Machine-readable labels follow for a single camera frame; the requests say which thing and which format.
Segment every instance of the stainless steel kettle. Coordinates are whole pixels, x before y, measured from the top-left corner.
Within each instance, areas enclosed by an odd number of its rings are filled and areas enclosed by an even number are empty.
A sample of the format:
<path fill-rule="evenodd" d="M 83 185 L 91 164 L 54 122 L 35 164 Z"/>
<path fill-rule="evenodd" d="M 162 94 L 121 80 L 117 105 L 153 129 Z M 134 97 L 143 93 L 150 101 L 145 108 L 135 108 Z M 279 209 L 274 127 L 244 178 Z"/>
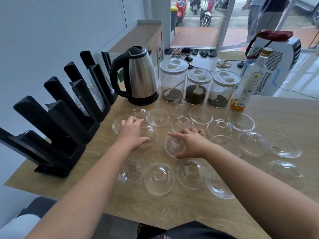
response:
<path fill-rule="evenodd" d="M 117 72 L 123 68 L 126 91 L 118 85 Z M 145 48 L 133 46 L 113 60 L 110 80 L 115 92 L 134 105 L 148 105 L 157 100 L 157 78 L 151 57 Z"/>

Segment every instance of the red bag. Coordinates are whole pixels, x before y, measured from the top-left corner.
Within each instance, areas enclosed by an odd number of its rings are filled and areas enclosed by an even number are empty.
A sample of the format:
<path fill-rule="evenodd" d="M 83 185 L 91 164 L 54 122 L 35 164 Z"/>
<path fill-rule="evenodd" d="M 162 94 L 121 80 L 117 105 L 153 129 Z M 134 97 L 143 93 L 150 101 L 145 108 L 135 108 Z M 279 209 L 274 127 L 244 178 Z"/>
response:
<path fill-rule="evenodd" d="M 246 55 L 248 60 L 258 58 L 261 51 L 256 56 L 248 56 L 248 52 L 249 52 L 251 46 L 253 45 L 253 43 L 255 42 L 255 40 L 258 37 L 266 39 L 266 40 L 270 40 L 270 42 L 265 45 L 265 47 L 267 47 L 272 41 L 276 41 L 276 42 L 287 41 L 292 36 L 293 36 L 293 32 L 291 32 L 291 31 L 268 31 L 268 30 L 266 30 L 266 31 L 257 33 L 256 36 L 253 38 L 253 40 L 250 41 L 250 43 L 246 49 L 245 55 Z"/>

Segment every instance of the doormat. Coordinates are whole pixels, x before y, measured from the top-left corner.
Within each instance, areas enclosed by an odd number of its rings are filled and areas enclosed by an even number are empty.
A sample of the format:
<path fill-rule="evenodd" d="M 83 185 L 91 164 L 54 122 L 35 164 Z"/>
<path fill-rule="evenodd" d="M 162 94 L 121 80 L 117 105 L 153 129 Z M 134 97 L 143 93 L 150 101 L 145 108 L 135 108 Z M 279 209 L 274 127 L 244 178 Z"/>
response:
<path fill-rule="evenodd" d="M 239 51 L 239 50 L 231 50 L 231 51 L 218 51 L 217 52 L 218 57 L 221 60 L 245 60 L 245 51 Z"/>

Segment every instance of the white jar lid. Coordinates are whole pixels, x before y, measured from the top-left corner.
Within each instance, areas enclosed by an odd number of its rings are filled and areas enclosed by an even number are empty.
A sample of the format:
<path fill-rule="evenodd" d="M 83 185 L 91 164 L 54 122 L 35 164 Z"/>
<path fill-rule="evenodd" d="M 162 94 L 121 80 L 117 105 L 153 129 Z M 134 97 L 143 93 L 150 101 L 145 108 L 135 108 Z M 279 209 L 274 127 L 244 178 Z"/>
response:
<path fill-rule="evenodd" d="M 170 58 L 161 61 L 161 71 L 168 75 L 180 75 L 188 69 L 188 62 L 179 58 Z"/>
<path fill-rule="evenodd" d="M 228 70 L 216 71 L 213 77 L 214 83 L 222 87 L 233 87 L 240 82 L 239 75 Z"/>
<path fill-rule="evenodd" d="M 194 84 L 208 84 L 213 78 L 213 74 L 207 69 L 194 68 L 187 71 L 187 79 Z"/>

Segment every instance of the kettle handle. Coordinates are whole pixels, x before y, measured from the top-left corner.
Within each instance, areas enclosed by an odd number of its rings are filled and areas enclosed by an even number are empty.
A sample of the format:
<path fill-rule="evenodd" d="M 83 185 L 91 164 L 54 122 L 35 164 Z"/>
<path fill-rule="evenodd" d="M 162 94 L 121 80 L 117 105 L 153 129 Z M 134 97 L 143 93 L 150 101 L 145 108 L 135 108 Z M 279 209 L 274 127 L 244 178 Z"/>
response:
<path fill-rule="evenodd" d="M 132 96 L 132 87 L 131 87 L 130 76 L 129 76 L 129 64 L 130 64 L 130 54 L 128 52 L 125 52 L 113 60 L 112 65 L 110 67 L 110 74 L 109 74 L 111 85 L 114 91 L 118 95 L 125 98 Z M 117 72 L 120 68 L 123 68 L 123 80 L 124 80 L 126 91 L 122 91 L 117 82 Z"/>

